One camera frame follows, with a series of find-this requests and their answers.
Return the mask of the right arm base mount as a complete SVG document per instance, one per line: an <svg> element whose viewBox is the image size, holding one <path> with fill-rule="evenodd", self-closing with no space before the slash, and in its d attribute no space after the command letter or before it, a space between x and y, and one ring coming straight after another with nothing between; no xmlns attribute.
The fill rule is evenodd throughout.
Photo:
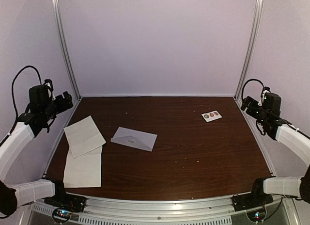
<svg viewBox="0 0 310 225"><path fill-rule="evenodd" d="M255 195L253 193L235 194L232 197L232 205L234 211L248 210L256 207L263 207L266 204L272 203L273 197L269 194Z"/></svg>

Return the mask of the white envelope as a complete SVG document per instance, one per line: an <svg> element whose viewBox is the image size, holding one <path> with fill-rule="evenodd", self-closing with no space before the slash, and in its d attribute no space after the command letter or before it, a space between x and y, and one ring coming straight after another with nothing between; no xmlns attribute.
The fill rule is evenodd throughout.
<svg viewBox="0 0 310 225"><path fill-rule="evenodd" d="M156 139L157 134L118 127L116 133L111 138L111 142L152 152Z"/></svg>

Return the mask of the white letter paper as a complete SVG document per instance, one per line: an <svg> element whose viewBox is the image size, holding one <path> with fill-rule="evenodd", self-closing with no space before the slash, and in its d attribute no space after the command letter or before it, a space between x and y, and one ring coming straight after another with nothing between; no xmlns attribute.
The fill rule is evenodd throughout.
<svg viewBox="0 0 310 225"><path fill-rule="evenodd" d="M91 116L65 127L64 133L74 158L89 153L106 143Z"/></svg>

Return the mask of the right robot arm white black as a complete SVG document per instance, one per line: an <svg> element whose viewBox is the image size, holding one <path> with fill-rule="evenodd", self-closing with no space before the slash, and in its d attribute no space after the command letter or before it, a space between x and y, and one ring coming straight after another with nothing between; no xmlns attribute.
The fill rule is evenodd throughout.
<svg viewBox="0 0 310 225"><path fill-rule="evenodd" d="M260 101L251 97L242 99L241 110L256 119L262 126L262 135L286 146L305 164L310 165L310 137L302 133L290 122L280 117L281 97L271 92L263 92ZM310 202L310 170L301 177L267 177L254 181L248 202L259 206L267 195L276 194L299 198Z"/></svg>

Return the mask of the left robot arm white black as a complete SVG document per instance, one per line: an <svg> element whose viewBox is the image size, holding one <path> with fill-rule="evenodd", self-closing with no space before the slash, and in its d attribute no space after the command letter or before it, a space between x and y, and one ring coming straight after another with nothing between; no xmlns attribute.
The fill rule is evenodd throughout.
<svg viewBox="0 0 310 225"><path fill-rule="evenodd" d="M0 217L6 219L24 205L39 199L51 198L58 207L64 208L69 195L64 183L56 179L40 179L33 182L6 185L9 169L21 151L43 130L50 130L56 116L73 107L72 96L67 92L54 96L50 82L29 89L29 104L24 113L0 143Z"/></svg>

